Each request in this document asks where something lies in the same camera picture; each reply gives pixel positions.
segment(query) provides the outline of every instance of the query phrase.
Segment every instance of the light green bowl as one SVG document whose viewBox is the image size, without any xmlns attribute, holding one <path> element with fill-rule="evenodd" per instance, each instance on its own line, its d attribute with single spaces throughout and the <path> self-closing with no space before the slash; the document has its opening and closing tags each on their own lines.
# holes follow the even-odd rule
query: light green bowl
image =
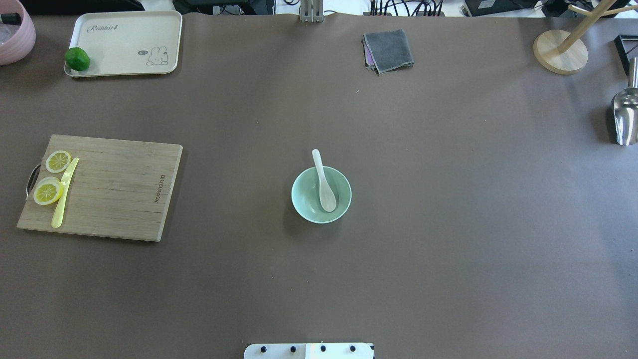
<svg viewBox="0 0 638 359">
<path fill-rule="evenodd" d="M 292 205 L 299 215 L 312 223 L 330 223 L 341 218 L 352 200 L 352 189 L 346 176 L 332 167 L 324 166 L 323 171 L 337 199 L 337 208 L 332 212 L 326 212 L 319 203 L 319 175 L 314 167 L 301 172 L 292 184 Z"/>
</svg>

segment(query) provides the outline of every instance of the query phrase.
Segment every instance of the lemon slice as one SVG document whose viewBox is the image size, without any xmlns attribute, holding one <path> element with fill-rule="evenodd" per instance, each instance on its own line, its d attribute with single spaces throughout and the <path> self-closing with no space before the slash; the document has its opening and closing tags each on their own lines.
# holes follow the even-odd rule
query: lemon slice
<svg viewBox="0 0 638 359">
<path fill-rule="evenodd" d="M 47 171 L 51 173 L 59 173 L 64 171 L 71 163 L 71 155 L 67 151 L 55 151 L 47 158 L 45 162 Z"/>
<path fill-rule="evenodd" d="M 60 182 L 60 180 L 57 177 L 44 177 L 43 179 L 38 181 L 38 186 L 44 184 L 44 182 L 49 182 L 49 181 L 53 181 L 53 182 Z"/>
<path fill-rule="evenodd" d="M 33 192 L 33 199 L 37 204 L 46 206 L 56 202 L 62 196 L 64 187 L 62 182 L 55 177 L 49 177 L 41 180 Z"/>
</svg>

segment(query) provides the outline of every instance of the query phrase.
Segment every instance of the gray cloth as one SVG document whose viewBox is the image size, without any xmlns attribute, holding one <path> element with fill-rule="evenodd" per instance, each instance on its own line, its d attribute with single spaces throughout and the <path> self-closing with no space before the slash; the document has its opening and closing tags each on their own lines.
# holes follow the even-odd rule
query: gray cloth
<svg viewBox="0 0 638 359">
<path fill-rule="evenodd" d="M 387 31 L 383 33 L 364 33 L 364 46 L 369 49 L 373 64 L 369 68 L 379 73 L 394 70 L 402 66 L 414 65 L 410 44 L 405 31 Z"/>
</svg>

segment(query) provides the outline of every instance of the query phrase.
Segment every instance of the pink basket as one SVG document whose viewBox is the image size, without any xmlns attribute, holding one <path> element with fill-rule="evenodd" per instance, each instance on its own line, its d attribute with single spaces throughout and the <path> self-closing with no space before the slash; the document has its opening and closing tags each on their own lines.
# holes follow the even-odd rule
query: pink basket
<svg viewBox="0 0 638 359">
<path fill-rule="evenodd" d="M 36 30 L 20 1 L 0 0 L 0 13 L 19 13 L 22 17 L 20 29 L 7 42 L 0 45 L 0 65 L 6 65 L 22 59 L 31 52 L 36 43 Z"/>
</svg>

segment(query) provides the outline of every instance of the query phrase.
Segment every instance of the cutting board handle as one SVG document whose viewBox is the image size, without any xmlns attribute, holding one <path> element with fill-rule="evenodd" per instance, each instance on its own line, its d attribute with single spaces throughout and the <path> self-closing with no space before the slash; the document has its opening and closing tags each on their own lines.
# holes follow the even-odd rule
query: cutting board handle
<svg viewBox="0 0 638 359">
<path fill-rule="evenodd" d="M 33 187 L 35 187 L 39 175 L 40 165 L 37 165 L 33 168 L 33 171 L 31 171 L 31 175 L 29 176 L 29 181 L 27 182 L 27 198 L 24 199 L 25 201 L 29 199 L 29 194 L 31 193 Z"/>
</svg>

